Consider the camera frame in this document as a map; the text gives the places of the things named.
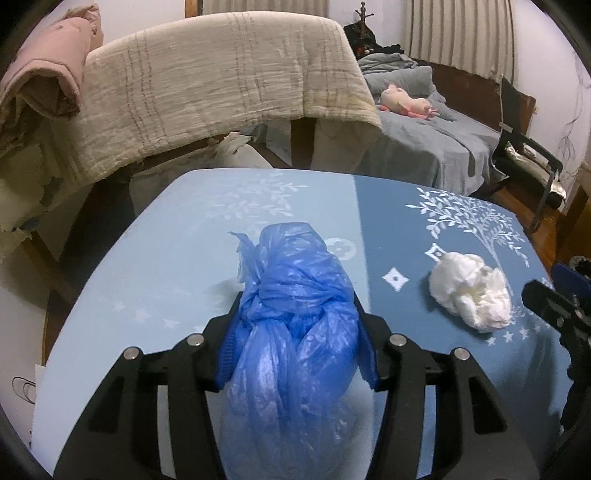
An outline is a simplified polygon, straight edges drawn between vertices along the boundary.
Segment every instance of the white tissue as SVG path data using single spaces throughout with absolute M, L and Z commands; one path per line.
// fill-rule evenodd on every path
M 449 252 L 440 257 L 429 277 L 429 292 L 480 333 L 505 328 L 511 320 L 505 275 L 477 255 Z

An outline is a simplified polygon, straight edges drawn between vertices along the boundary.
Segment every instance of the pink stuffed toy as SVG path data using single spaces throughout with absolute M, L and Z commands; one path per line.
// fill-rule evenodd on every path
M 388 90 L 382 92 L 379 109 L 382 112 L 394 112 L 423 120 L 439 115 L 438 110 L 434 109 L 427 99 L 410 98 L 404 89 L 394 84 L 390 84 Z

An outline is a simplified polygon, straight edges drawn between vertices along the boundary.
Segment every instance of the black bracket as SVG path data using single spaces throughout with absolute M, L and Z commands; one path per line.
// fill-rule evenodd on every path
M 217 392 L 220 352 L 232 342 L 240 296 L 165 352 L 127 348 L 76 423 L 58 460 L 59 480 L 168 480 L 161 473 L 157 389 L 168 385 L 173 462 L 178 480 L 225 480 L 206 391 Z M 494 387 L 466 349 L 422 350 L 385 320 L 360 316 L 359 365 L 375 391 L 388 391 L 367 480 L 415 480 L 423 435 L 425 388 L 437 392 L 433 473 L 439 480 L 537 480 L 527 445 Z
M 573 380 L 560 419 L 564 433 L 544 468 L 544 480 L 586 479 L 591 471 L 591 319 L 541 282 L 525 285 L 523 305 L 560 333 L 570 355 Z

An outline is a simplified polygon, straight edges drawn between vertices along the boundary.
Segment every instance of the table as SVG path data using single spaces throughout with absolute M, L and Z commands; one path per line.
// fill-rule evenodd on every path
M 270 223 L 299 221 L 325 239 L 365 309 L 386 318 L 394 332 L 434 351 L 468 348 L 513 413 L 538 463 L 543 461 L 558 437 L 570 388 L 569 357 L 556 332 L 521 303 L 527 281 L 548 279 L 513 214 L 392 180 L 220 169 L 192 171 L 176 180 L 87 282 L 38 388 L 33 453 L 41 464 L 53 471 L 78 416 L 127 346 L 145 353 L 169 349 L 229 310 L 241 288 L 235 280 L 238 241 L 229 231 L 257 237 Z M 478 254 L 503 268 L 514 304 L 509 328 L 480 335 L 430 298 L 428 274 L 444 251 Z M 359 421 L 355 448 L 336 478 L 362 479 L 385 394 L 374 394 L 357 375 L 346 395 Z M 433 398 L 429 391 L 422 475 L 431 464 Z

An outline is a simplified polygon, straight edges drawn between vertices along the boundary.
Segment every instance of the wooden headboard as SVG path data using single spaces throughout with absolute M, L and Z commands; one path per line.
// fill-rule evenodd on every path
M 501 100 L 499 85 L 486 79 L 447 65 L 420 62 L 433 68 L 433 83 L 447 100 L 447 106 L 500 131 Z M 524 135 L 534 114 L 535 98 L 520 93 L 521 129 Z

